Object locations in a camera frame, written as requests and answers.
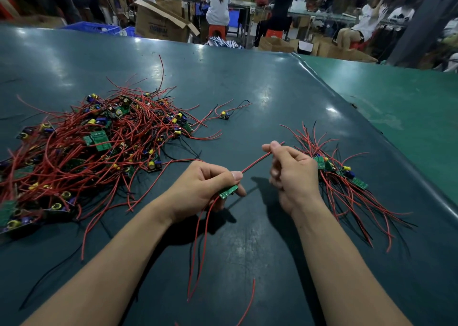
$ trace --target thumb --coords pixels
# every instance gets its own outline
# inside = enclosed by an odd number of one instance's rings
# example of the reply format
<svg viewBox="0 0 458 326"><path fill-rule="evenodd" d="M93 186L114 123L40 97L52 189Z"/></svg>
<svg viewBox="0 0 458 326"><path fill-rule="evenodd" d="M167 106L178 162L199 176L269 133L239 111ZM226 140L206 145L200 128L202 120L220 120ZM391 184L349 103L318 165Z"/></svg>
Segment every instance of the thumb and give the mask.
<svg viewBox="0 0 458 326"><path fill-rule="evenodd" d="M296 160L291 156L288 149L285 146L280 145L276 140L270 143L270 150L280 162L282 167L294 163Z"/></svg>
<svg viewBox="0 0 458 326"><path fill-rule="evenodd" d="M243 178L242 172L224 172L214 178L205 181L208 190L214 195L226 187L231 187L239 183Z"/></svg>

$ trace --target blue basket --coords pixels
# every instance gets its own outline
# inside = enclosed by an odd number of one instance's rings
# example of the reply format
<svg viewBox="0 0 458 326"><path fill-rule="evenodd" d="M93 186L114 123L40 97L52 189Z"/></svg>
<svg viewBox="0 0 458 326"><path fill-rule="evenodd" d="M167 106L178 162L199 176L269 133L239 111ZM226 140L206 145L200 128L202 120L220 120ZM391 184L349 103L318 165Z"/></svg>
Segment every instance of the blue basket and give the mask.
<svg viewBox="0 0 458 326"><path fill-rule="evenodd" d="M135 36L137 38L141 38L141 36L135 34L135 27L126 27L121 32L119 32L119 34L121 36Z"/></svg>
<svg viewBox="0 0 458 326"><path fill-rule="evenodd" d="M62 27L62 29L89 32L89 33L117 35L119 34L121 27L112 26L112 25L104 25L102 23L82 21L82 22L76 22L71 25Z"/></svg>

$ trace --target fingernail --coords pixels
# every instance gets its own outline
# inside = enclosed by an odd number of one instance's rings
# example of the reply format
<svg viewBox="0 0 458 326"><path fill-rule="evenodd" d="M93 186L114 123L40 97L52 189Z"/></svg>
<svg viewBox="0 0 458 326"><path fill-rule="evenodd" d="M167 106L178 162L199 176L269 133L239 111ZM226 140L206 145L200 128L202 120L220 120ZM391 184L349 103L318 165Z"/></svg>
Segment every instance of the fingernail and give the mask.
<svg viewBox="0 0 458 326"><path fill-rule="evenodd" d="M239 181L243 178L243 173L242 172L231 172L232 176L236 181Z"/></svg>

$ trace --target yellow component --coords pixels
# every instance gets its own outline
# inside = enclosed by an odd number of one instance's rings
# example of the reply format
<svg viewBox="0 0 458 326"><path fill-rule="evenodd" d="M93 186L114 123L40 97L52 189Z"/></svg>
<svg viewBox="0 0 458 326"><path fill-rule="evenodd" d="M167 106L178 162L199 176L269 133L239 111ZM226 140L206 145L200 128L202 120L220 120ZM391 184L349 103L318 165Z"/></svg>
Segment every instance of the yellow component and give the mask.
<svg viewBox="0 0 458 326"><path fill-rule="evenodd" d="M67 199L69 199L69 198L72 196L72 194L71 194L69 191L64 191L64 192L62 192L62 193L60 194L60 196L61 196L64 200L67 200Z"/></svg>
<svg viewBox="0 0 458 326"><path fill-rule="evenodd" d="M8 229L13 229L19 227L20 225L22 225L22 223L19 220L11 220L8 221L6 227L8 227Z"/></svg>

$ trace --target cardboard box flap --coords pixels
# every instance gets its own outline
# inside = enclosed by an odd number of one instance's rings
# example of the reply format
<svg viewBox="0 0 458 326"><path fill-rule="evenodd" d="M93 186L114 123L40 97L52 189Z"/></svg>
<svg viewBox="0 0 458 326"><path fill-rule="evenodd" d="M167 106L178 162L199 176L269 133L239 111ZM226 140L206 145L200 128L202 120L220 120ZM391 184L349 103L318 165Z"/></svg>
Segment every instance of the cardboard box flap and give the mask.
<svg viewBox="0 0 458 326"><path fill-rule="evenodd" d="M188 22L182 19L181 17L179 17L178 15L175 15L172 12L164 11L163 8L161 8L159 5L149 0L136 0L134 4L142 6L151 11L154 11L158 15L172 21L173 23L175 23L178 27L182 29L185 27L188 27L195 36L199 35L199 30L191 22Z"/></svg>

